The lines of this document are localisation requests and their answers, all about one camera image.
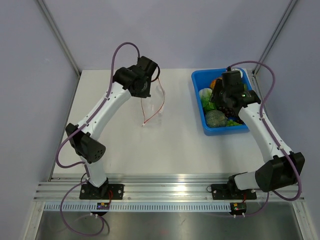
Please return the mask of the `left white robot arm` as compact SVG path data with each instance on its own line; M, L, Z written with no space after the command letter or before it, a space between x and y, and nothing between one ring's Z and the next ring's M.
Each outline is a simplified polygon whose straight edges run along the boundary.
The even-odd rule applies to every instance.
M110 184L102 160L106 147L99 138L117 110L131 97L149 98L152 76L160 68L151 59L141 56L130 67L121 67L111 73L111 87L88 116L77 124L69 123L66 134L70 145L85 166L87 179L81 183L81 200L121 200L124 186Z

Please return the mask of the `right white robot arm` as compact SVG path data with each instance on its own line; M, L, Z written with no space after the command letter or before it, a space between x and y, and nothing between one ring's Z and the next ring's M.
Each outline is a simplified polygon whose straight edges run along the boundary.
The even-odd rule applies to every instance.
M300 174L305 158L292 149L280 138L268 119L263 102L253 90L246 90L238 70L222 73L211 95L218 107L229 108L245 123L256 141L264 164L252 172L230 176L227 193L232 198L239 198L246 190L261 190L275 193L277 189L298 185L295 197L286 198L295 201L302 193Z

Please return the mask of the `clear zip bag orange zipper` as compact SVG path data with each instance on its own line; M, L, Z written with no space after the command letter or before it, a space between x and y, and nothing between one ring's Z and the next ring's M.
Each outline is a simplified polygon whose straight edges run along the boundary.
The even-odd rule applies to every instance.
M162 124L166 93L160 79L151 83L150 95L140 100L142 128L156 128Z

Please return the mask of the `dark purple grape bunch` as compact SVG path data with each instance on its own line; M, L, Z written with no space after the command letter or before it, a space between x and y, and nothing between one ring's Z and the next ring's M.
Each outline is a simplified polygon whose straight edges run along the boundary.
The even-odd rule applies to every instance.
M238 125L244 124L244 122L236 115L235 111L231 108L219 106L217 110L222 112L228 118L228 121L230 123L237 123Z

